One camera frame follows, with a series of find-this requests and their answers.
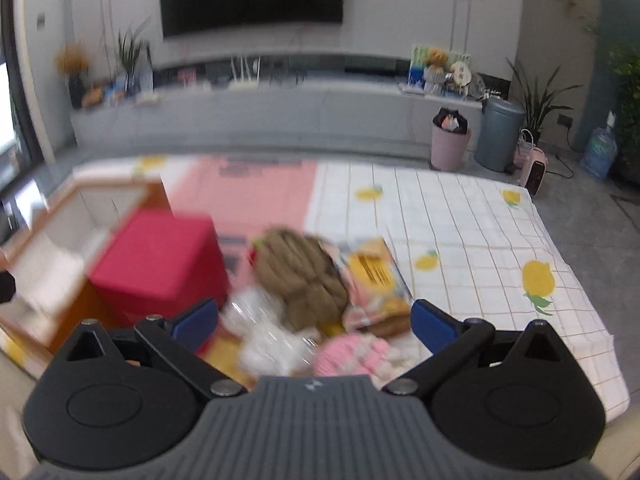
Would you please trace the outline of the yellow crochet cloth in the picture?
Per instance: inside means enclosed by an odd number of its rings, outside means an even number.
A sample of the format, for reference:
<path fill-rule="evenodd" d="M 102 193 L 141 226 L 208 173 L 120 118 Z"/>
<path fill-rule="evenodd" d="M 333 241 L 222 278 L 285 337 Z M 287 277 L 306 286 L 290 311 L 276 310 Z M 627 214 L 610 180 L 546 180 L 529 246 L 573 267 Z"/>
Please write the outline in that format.
<path fill-rule="evenodd" d="M 241 341 L 229 335 L 213 336 L 202 353 L 202 358 L 229 378 L 243 385 L 247 390 L 255 387 L 256 379 L 240 367 Z"/>

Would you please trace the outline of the yellow snack packet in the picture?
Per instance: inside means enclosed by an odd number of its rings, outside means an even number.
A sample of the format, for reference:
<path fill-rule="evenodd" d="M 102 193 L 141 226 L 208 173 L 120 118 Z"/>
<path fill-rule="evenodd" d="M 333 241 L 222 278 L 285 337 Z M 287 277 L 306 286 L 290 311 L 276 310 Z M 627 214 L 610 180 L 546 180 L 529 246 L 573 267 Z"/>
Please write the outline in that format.
<path fill-rule="evenodd" d="M 410 328 L 412 295 L 383 237 L 329 243 L 321 247 L 331 257 L 347 287 L 342 315 L 347 333 L 393 338 Z"/>

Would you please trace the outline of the white crinkled plastic bag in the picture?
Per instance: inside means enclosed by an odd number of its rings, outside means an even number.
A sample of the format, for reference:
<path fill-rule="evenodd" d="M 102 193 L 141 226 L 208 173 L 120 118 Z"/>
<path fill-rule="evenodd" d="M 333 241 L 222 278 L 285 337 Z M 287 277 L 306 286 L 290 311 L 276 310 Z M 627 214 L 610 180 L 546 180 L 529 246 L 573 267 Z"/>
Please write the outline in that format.
<path fill-rule="evenodd" d="M 238 364 L 249 375 L 300 375 L 314 364 L 318 330 L 288 330 L 284 326 L 284 303 L 259 286 L 232 292 L 221 322 L 231 336 L 239 339 Z"/>

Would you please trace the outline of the pink crochet toy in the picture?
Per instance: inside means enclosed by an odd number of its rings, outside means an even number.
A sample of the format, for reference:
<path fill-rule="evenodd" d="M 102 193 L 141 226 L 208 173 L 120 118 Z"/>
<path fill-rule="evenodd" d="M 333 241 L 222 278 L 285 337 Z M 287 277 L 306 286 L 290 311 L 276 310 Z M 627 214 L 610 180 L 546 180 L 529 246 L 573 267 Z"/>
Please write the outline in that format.
<path fill-rule="evenodd" d="M 367 375 L 382 384 L 401 375 L 410 364 L 404 352 L 387 340 L 362 333 L 328 339 L 314 358 L 314 374 L 322 377 Z"/>

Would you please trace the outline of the brown plush toy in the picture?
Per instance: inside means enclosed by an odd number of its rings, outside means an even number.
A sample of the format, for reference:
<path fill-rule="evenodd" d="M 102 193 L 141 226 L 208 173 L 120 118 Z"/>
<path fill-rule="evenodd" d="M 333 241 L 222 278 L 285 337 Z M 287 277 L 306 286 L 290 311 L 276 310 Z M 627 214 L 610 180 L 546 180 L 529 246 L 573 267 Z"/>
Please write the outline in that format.
<path fill-rule="evenodd" d="M 255 282 L 282 301 L 283 323 L 298 332 L 342 322 L 348 287 L 317 237 L 271 228 L 254 244 Z"/>

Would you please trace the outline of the orange open storage box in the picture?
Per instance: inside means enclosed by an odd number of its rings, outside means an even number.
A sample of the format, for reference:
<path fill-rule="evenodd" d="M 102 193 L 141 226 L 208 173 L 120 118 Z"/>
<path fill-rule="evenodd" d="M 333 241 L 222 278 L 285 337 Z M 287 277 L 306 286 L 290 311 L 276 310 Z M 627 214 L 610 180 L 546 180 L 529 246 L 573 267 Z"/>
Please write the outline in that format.
<path fill-rule="evenodd" d="M 158 177 L 67 180 L 1 251 L 16 295 L 1 307 L 1 328 L 28 351 L 50 358 L 85 318 L 119 326 L 89 282 L 108 243 L 143 208 L 167 209 Z"/>

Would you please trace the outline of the pink space heater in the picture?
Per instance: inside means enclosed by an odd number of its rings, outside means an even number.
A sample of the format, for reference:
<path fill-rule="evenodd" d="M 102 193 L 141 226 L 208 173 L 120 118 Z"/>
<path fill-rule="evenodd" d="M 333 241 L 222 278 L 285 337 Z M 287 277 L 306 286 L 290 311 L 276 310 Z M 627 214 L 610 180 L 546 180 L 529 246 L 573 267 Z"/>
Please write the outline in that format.
<path fill-rule="evenodd" d="M 514 164 L 521 170 L 518 183 L 536 196 L 547 172 L 548 158 L 534 142 L 533 133 L 523 128 L 514 152 Z"/>

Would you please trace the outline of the grey metal trash can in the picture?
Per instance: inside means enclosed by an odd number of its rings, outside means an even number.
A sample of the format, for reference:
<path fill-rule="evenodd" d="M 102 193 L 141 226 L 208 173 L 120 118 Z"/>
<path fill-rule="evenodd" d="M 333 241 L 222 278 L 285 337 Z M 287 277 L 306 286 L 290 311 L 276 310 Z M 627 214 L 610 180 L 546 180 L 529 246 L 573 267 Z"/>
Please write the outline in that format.
<path fill-rule="evenodd" d="M 525 110 L 518 104 L 489 98 L 483 102 L 482 114 L 474 159 L 486 169 L 505 172 L 513 162 Z"/>

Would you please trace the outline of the pink trash bin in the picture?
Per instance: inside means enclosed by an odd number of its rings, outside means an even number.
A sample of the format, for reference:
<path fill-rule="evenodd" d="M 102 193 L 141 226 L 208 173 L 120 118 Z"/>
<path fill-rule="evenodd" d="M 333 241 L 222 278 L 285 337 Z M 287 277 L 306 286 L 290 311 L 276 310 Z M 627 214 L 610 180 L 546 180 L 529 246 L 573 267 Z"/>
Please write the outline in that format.
<path fill-rule="evenodd" d="M 431 165 L 439 171 L 457 171 L 470 139 L 468 121 L 457 110 L 442 107 L 433 118 Z"/>

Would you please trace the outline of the dark vase yellow flowers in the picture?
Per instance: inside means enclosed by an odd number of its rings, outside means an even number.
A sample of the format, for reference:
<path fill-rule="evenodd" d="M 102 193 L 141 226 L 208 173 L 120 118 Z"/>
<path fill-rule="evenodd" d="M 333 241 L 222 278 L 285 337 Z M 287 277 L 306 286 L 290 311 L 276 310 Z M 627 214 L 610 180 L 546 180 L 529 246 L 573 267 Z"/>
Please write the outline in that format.
<path fill-rule="evenodd" d="M 89 61 L 79 44 L 66 44 L 54 57 L 56 71 L 66 79 L 70 104 L 74 110 L 82 107 L 86 87 L 82 75 L 88 72 Z"/>

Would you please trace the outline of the blue water jug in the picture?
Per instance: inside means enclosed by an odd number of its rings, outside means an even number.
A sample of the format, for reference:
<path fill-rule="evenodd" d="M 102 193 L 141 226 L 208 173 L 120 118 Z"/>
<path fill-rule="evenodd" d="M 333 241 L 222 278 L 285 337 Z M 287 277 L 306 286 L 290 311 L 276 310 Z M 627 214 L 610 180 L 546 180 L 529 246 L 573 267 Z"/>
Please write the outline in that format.
<path fill-rule="evenodd" d="M 599 180 L 606 179 L 617 156 L 615 123 L 616 115 L 608 112 L 605 126 L 593 130 L 580 161 L 582 169 Z"/>

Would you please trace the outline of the marble TV console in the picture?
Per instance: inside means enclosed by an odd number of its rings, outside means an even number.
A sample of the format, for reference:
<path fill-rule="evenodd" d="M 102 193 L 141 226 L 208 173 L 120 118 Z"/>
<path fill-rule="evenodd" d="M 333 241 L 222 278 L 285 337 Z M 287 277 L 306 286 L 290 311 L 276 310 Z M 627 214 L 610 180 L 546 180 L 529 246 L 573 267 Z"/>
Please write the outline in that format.
<path fill-rule="evenodd" d="M 425 158 L 433 117 L 443 107 L 458 110 L 472 133 L 480 133 L 479 102 L 331 79 L 244 90 L 168 88 L 152 103 L 78 110 L 72 125 L 81 148 L 125 153 L 265 148 Z"/>

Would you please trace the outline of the tall floor plant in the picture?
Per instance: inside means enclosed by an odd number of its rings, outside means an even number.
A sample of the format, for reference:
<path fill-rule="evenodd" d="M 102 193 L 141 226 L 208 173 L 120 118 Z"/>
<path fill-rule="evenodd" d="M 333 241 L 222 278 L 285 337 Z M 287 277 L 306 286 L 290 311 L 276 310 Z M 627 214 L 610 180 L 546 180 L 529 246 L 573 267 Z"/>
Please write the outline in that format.
<path fill-rule="evenodd" d="M 544 131 L 544 121 L 547 117 L 552 112 L 573 109 L 570 105 L 561 104 L 559 98 L 567 92 L 581 89 L 582 84 L 557 87 L 554 82 L 561 69 L 559 65 L 555 67 L 547 80 L 540 81 L 538 76 L 529 78 L 520 61 L 511 61 L 507 58 L 506 64 L 509 65 L 512 74 L 509 98 L 524 110 L 523 127 L 533 136 L 533 144 L 537 146 Z"/>

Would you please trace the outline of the green potted plant on console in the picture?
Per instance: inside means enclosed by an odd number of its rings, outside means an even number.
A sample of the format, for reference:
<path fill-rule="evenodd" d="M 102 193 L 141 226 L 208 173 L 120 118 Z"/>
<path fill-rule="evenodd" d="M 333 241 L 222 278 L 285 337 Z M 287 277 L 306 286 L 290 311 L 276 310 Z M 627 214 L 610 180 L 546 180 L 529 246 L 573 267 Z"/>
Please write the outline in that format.
<path fill-rule="evenodd" d="M 120 30 L 117 35 L 116 54 L 119 66 L 125 74 L 124 91 L 126 96 L 134 93 L 134 76 L 142 54 L 151 52 L 150 43 L 141 34 L 148 26 L 150 18 L 146 18 L 137 28 Z"/>

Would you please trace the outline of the white wifi router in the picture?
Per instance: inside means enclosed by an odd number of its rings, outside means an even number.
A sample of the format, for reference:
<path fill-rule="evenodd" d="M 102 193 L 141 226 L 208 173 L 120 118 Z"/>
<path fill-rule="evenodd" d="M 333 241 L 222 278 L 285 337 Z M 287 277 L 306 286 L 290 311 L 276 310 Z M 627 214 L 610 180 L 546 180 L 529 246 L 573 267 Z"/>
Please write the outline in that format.
<path fill-rule="evenodd" d="M 260 56 L 232 56 L 230 66 L 229 90 L 255 90 L 259 87 L 262 72 Z"/>

